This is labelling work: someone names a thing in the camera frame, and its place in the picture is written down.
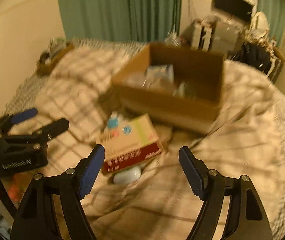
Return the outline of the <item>person left hand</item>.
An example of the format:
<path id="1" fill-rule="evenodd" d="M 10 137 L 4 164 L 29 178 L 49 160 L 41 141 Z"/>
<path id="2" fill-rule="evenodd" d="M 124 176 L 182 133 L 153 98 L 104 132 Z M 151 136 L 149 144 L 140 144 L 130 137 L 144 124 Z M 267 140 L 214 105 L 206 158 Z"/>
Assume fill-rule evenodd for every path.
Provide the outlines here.
<path id="1" fill-rule="evenodd" d="M 19 174 L 15 174 L 11 179 L 11 186 L 7 191 L 8 196 L 14 202 L 21 201 L 23 191 L 21 190 L 20 184 L 21 184 L 21 176 Z"/>

